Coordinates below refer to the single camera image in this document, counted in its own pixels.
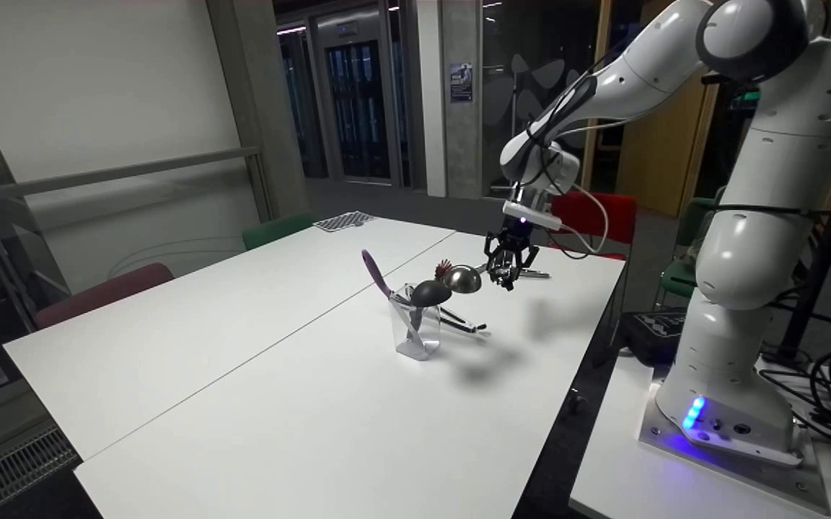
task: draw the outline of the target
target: floor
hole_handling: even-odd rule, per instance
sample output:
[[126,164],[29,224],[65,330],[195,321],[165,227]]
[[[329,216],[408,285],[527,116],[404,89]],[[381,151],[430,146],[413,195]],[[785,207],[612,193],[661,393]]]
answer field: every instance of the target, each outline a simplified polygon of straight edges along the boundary
[[[468,233],[486,233],[501,220],[498,201],[493,200],[455,201],[430,200],[414,190],[330,182],[312,182],[307,195],[317,214],[365,211],[391,220],[457,227]],[[636,239],[628,263],[626,311],[645,311],[651,305],[658,275],[671,256],[674,227],[674,220],[641,211]],[[831,275],[817,304],[817,311],[831,317]],[[768,347],[781,342],[786,317],[786,311],[769,315]],[[831,322],[811,321],[802,351],[811,357],[831,351]]]

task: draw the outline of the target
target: table surface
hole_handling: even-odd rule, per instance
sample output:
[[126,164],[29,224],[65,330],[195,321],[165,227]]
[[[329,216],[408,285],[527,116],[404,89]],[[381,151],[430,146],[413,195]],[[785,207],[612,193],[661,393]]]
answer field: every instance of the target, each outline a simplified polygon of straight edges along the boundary
[[[590,441],[576,474],[571,500],[602,515],[765,515],[765,519],[821,519],[786,500],[713,474],[678,455],[636,441],[651,370],[631,357],[615,364],[615,374],[599,406]],[[817,458],[831,505],[831,443],[817,441]]]
[[453,230],[372,220],[307,227],[6,347],[79,458],[369,288],[359,247],[395,272]]
[[[481,263],[455,233],[400,265]],[[515,292],[485,285],[446,308],[491,325],[395,354],[404,322],[365,288],[263,357],[189,394],[77,466],[103,515],[511,515],[622,272],[543,252]]]

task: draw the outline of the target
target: white robotic arm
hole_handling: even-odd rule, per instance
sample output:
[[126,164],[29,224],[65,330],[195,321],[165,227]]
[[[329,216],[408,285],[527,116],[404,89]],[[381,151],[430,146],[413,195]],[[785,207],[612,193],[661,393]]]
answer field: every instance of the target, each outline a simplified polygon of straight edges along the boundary
[[515,184],[501,233],[486,239],[486,272],[511,288],[534,260],[531,230],[561,227],[547,200],[574,187],[579,161],[553,139],[641,119],[700,70],[759,84],[658,409],[698,443],[779,465],[798,465],[789,409],[752,364],[768,304],[811,230],[804,214],[831,184],[831,37],[820,30],[817,0],[674,0],[616,60],[576,77],[505,144],[498,164]]

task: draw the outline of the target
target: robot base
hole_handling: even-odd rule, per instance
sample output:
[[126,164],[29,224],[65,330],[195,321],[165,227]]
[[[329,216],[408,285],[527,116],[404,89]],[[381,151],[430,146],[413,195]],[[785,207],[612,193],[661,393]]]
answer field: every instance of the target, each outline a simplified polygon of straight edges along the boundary
[[645,399],[641,443],[658,448],[664,452],[681,455],[714,474],[732,475],[743,485],[762,488],[768,492],[776,492],[817,514],[825,514],[825,515],[831,514],[812,443],[798,429],[796,429],[796,443],[798,443],[798,458],[802,458],[798,466],[750,458],[750,455],[721,449],[721,448],[704,448],[685,439],[658,409],[654,393],[658,393],[658,383],[651,383],[649,399]]

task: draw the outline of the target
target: red object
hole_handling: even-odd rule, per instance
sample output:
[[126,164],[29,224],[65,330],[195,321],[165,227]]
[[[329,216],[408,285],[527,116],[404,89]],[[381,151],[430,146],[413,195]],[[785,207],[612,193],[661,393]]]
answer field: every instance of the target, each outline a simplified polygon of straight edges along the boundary
[[160,283],[166,283],[166,280],[173,280],[173,272],[170,272],[166,265],[160,265],[160,263],[150,263],[150,265],[141,265],[141,269],[136,269],[136,272],[126,272],[126,275],[120,275],[120,276],[114,276],[114,280],[107,280],[107,283],[100,283],[100,285],[92,285],[92,288],[85,288],[85,292],[79,292],[79,295],[75,295],[75,296],[68,296],[68,301],[59,301],[59,304],[55,304],[55,305],[39,308],[39,311],[35,315],[35,322],[38,322],[39,330],[46,330],[46,325],[72,321],[72,317],[77,317],[77,315],[85,315],[85,311],[92,311],[92,308],[108,305],[108,304],[114,304],[114,301],[131,296],[131,295],[139,295],[139,292],[147,292],[147,288],[152,288],[152,285],[160,285]]
[[[636,200],[635,195],[620,195],[620,193],[594,193],[597,201],[605,206],[609,211],[609,239],[631,244],[636,233]],[[561,220],[561,224],[586,233],[586,236],[599,236],[602,233],[602,216],[597,206],[582,195],[582,193],[564,193],[550,201],[550,214]]]

